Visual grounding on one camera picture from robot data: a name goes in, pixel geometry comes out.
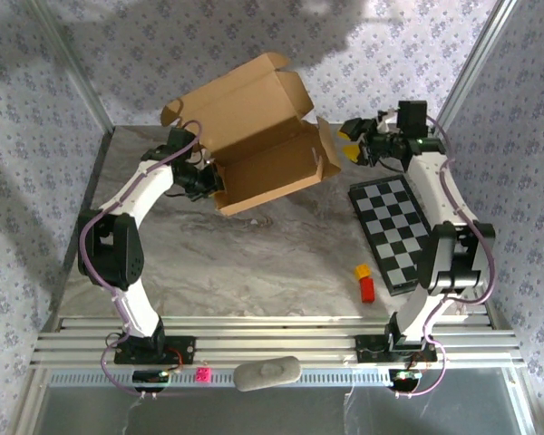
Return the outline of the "aluminium corner post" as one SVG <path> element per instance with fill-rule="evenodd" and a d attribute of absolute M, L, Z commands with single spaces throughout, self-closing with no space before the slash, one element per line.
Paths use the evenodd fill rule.
<path fill-rule="evenodd" d="M 45 0 L 24 0 L 30 13 L 40 25 L 45 39 L 53 47 L 63 69 L 72 81 L 86 108 L 105 133 L 112 134 L 114 123 L 105 110 L 101 99 L 72 48 L 63 26 Z"/>
<path fill-rule="evenodd" d="M 445 131 L 456 118 L 519 2 L 520 0 L 496 0 L 439 112 L 437 121 Z"/>

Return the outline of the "small black circuit board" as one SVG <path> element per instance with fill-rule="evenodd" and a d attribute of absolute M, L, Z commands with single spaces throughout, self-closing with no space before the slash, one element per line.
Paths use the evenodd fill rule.
<path fill-rule="evenodd" d="M 392 382 L 390 389 L 394 392 L 411 393 L 415 391 L 423 374 L 419 370 L 390 370 L 389 377 Z"/>
<path fill-rule="evenodd" d="M 138 393 L 162 392 L 169 384 L 170 375 L 162 370 L 142 370 L 132 374 L 131 382 Z"/>

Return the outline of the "grey oval stone pad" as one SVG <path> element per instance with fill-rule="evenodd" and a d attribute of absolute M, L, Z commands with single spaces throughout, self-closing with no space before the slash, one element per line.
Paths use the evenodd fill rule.
<path fill-rule="evenodd" d="M 233 382 L 240 392 L 252 392 L 298 381 L 301 362 L 294 356 L 246 362 L 233 372 Z"/>

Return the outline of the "grey lower panel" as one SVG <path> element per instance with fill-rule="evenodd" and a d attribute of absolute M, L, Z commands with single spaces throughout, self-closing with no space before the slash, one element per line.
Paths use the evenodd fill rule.
<path fill-rule="evenodd" d="M 50 388 L 31 435 L 521 435 L 490 393 L 441 388 L 395 399 L 380 388 L 187 390 L 136 399 L 111 388 Z"/>

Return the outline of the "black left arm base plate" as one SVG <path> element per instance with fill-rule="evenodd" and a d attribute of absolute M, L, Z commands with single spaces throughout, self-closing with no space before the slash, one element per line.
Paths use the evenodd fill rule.
<path fill-rule="evenodd" d="M 192 364 L 195 345 L 194 336 L 130 337 L 118 346 L 113 361 L 118 365 Z"/>

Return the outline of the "aluminium rail frame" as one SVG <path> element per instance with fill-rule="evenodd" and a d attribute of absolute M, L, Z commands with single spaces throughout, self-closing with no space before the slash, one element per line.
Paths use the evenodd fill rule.
<path fill-rule="evenodd" d="M 355 336 L 378 334 L 384 325 L 363 317 L 165 317 L 168 335 L 196 338 L 194 363 L 214 368 L 294 355 L 305 367 L 354 365 Z M 33 366 L 93 368 L 108 334 L 119 330 L 114 318 L 64 317 L 56 331 L 40 333 Z M 482 309 L 445 315 L 433 328 L 445 347 L 448 366 L 521 366 L 519 341 L 512 330 L 496 329 Z"/>

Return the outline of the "brown cardboard box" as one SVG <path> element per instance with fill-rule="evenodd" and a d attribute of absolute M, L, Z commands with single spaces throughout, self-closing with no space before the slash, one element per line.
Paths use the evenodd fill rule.
<path fill-rule="evenodd" d="M 167 103 L 160 123 L 195 120 L 223 187 L 213 195 L 231 216 L 331 178 L 341 170 L 328 121 L 314 109 L 289 59 L 263 53 Z"/>

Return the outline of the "black grey checkerboard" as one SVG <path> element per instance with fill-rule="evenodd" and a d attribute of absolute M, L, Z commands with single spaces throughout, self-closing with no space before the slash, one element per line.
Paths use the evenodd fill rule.
<path fill-rule="evenodd" d="M 405 177 L 354 184 L 348 197 L 389 294 L 412 292 L 431 226 Z"/>

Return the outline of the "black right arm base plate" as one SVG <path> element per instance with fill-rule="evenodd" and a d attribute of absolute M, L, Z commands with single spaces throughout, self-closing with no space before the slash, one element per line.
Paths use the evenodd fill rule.
<path fill-rule="evenodd" d="M 355 353 L 359 363 L 435 363 L 435 348 L 426 344 L 398 344 L 391 335 L 360 334 L 355 336 Z"/>

